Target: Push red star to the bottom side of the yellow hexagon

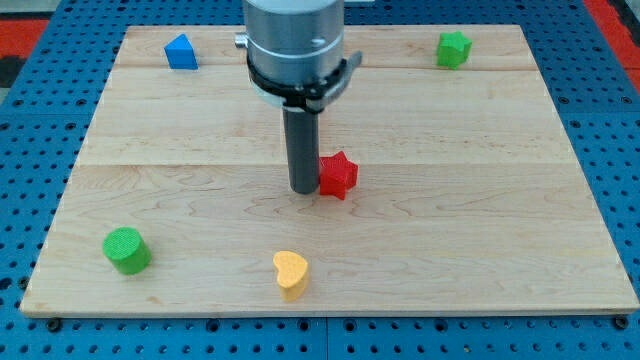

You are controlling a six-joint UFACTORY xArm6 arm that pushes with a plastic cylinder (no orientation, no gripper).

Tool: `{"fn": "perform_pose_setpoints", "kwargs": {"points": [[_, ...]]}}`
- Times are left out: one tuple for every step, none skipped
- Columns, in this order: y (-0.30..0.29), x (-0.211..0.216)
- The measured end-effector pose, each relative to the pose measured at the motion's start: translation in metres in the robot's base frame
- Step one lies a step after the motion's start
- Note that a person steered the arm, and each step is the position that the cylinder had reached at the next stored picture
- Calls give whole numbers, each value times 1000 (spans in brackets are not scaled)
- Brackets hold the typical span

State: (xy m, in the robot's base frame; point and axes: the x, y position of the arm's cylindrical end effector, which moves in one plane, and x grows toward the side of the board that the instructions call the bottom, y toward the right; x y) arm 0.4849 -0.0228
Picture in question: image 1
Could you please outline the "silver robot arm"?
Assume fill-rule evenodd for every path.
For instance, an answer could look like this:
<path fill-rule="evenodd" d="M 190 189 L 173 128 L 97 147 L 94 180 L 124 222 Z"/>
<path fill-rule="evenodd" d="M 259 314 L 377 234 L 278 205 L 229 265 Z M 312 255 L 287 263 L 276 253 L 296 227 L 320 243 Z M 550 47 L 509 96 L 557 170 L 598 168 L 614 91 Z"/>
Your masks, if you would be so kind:
<path fill-rule="evenodd" d="M 256 91 L 287 111 L 319 114 L 346 90 L 362 63 L 344 56 L 342 0 L 244 0 L 244 48 Z"/>

